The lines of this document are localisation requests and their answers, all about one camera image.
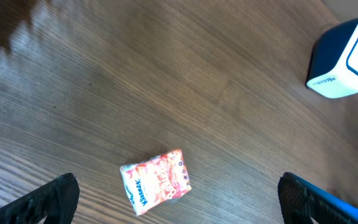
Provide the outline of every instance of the blue and white device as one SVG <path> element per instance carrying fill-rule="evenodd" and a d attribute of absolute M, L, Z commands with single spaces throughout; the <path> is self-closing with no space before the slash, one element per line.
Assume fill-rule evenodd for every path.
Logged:
<path fill-rule="evenodd" d="M 315 43 L 306 86 L 327 98 L 358 93 L 358 18 L 328 30 Z"/>

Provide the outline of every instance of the wooden surface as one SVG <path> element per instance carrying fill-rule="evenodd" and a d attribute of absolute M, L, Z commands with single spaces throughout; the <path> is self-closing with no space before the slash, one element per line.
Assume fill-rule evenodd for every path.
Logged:
<path fill-rule="evenodd" d="M 282 223 L 291 171 L 358 203 L 358 95 L 304 87 L 321 1 L 1 0 L 0 207 L 72 172 L 74 223 Z M 181 148 L 135 217 L 119 167 Z"/>

